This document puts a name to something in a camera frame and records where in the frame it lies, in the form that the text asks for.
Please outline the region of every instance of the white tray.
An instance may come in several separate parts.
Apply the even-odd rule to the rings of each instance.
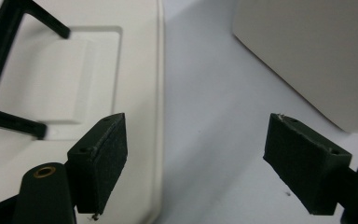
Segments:
[[[0,129],[0,201],[19,192],[29,169],[65,162],[97,120],[124,112],[129,157],[99,223],[152,222],[162,178],[161,2],[36,2],[72,33],[62,40],[31,16],[22,21],[1,77],[0,109],[46,122],[48,135],[37,141]],[[90,222],[91,215],[76,216]]]

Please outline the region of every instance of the white table surface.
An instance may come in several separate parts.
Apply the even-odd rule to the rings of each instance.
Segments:
[[[353,154],[344,133],[232,34],[237,0],[165,0],[164,200],[158,224],[338,224],[308,214],[263,161],[270,113],[299,119]]]

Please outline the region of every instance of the screw hole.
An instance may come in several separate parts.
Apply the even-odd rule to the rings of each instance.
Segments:
[[[54,174],[56,168],[53,166],[42,167],[34,173],[35,178],[44,178],[46,176]]]
[[[82,147],[81,149],[79,149],[79,151],[83,153],[90,152],[92,150],[94,150],[94,147]]]
[[[336,150],[336,149],[329,148],[328,151],[333,155],[338,155],[339,154],[339,151]]]

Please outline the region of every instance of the white plastic box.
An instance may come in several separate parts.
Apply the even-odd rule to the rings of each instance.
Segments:
[[[23,18],[0,81],[0,110],[48,125],[38,141],[0,129],[0,201],[21,178],[66,152],[99,119],[126,114],[129,157],[99,223],[150,223],[161,201],[163,12],[161,1],[36,1],[67,25],[61,39]],[[89,223],[91,215],[77,215]]]

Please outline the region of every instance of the white surface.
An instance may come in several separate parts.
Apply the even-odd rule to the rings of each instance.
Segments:
[[[232,34],[237,0],[165,0],[164,201],[158,224],[338,224],[310,216],[262,159],[270,113],[308,124],[353,154],[342,132]]]
[[[23,48],[20,43],[15,46]],[[0,110],[46,124],[81,124],[90,94],[94,50],[92,42],[73,38],[54,40],[39,51],[24,49],[24,62],[11,60],[0,80]],[[25,83],[16,81],[25,74]]]
[[[158,0],[37,3],[73,32],[69,40],[61,40],[30,16],[21,24],[0,82],[0,108],[27,119],[51,119],[53,114],[54,120],[48,122],[48,136],[43,141],[0,129],[0,201],[18,193],[21,177],[31,168],[44,162],[65,162],[66,152],[97,120],[124,112],[129,157],[98,222],[152,222],[160,208],[162,176],[161,3]],[[64,46],[62,42],[66,41],[70,43]],[[82,51],[91,46],[93,54]],[[67,51],[77,47],[81,49]],[[51,48],[56,53],[47,52]],[[68,63],[82,64],[83,70]],[[49,69],[62,76],[43,77]],[[40,72],[36,77],[32,77],[34,70]],[[68,90],[52,92],[58,88]],[[62,102],[63,94],[71,101],[68,105]],[[55,108],[40,117],[37,109],[32,112],[24,109],[30,106],[29,102],[23,102],[25,98],[34,102],[32,106],[45,102],[41,106]],[[90,215],[77,215],[77,223],[90,223],[89,218]]]
[[[240,0],[234,34],[338,127],[358,133],[358,1]]]

